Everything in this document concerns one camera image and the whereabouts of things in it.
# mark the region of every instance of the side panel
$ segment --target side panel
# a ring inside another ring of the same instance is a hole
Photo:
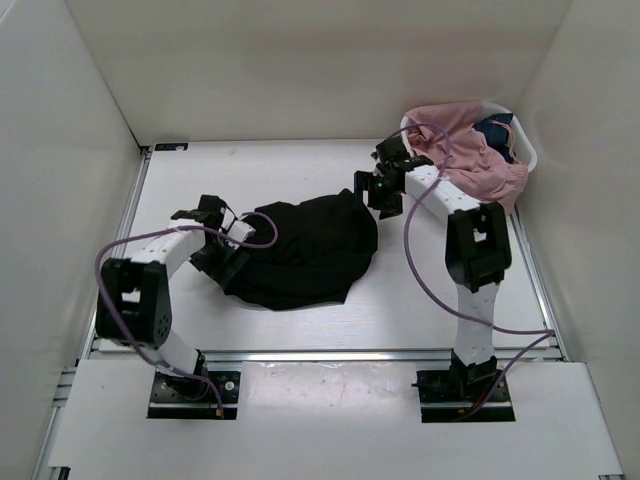
[[[513,107],[570,0],[67,0],[156,141],[380,138],[409,108]]]
[[[61,0],[0,2],[0,478],[31,472],[136,144]]]
[[[516,112],[539,156],[523,221],[574,360],[640,478],[640,3],[575,1]]]

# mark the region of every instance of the pink laundry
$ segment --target pink laundry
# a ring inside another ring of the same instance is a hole
[[[487,145],[484,135],[473,128],[481,110],[482,102],[471,101],[418,107],[406,116],[410,124],[435,123],[449,132],[453,150],[445,172],[451,183],[482,202],[500,202],[511,213],[527,184],[529,170],[520,162],[505,162],[498,151]],[[408,137],[417,155],[426,155],[438,167],[442,164],[442,133],[417,127],[409,130]]]

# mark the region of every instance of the pink towel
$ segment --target pink towel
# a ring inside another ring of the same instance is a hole
[[[455,186],[482,202],[498,201],[511,213],[529,171],[522,163],[505,162],[500,153],[487,145],[484,135],[473,128],[481,109],[482,102],[472,101],[418,107],[406,115],[410,124],[435,123],[449,132],[453,156],[446,174]],[[408,133],[416,154],[426,155],[439,167],[446,151],[442,134],[425,127]]]

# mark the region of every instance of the dark blue cloth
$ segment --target dark blue cloth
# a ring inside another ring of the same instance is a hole
[[[513,158],[509,154],[509,132],[506,128],[491,123],[491,120],[510,125],[513,113],[496,113],[473,125],[473,128],[487,139],[487,145],[497,150],[507,163],[513,163]]]

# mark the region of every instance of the white laundry basket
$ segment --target white laundry basket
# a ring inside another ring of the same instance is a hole
[[[490,115],[494,115],[496,113],[511,113],[509,109],[503,107],[502,105],[498,105],[497,103],[491,102],[482,102],[482,110],[478,115],[478,118],[474,120],[474,122],[479,122],[487,118]],[[400,127],[406,127],[409,125],[409,119],[404,116],[402,117],[402,121],[400,122]],[[534,168],[536,168],[536,164],[538,163],[538,155],[536,151],[533,149],[531,142],[527,138],[527,135],[522,130],[522,125],[518,121],[518,118],[514,115],[513,120],[511,121],[511,127],[516,134],[516,144],[514,146],[514,150],[518,155],[518,160],[522,161],[527,165],[529,172],[531,172]],[[415,155],[415,152],[409,145],[409,137],[407,135],[407,130],[402,132],[402,141],[404,142],[404,146],[407,148],[407,151],[411,154],[411,156]]]

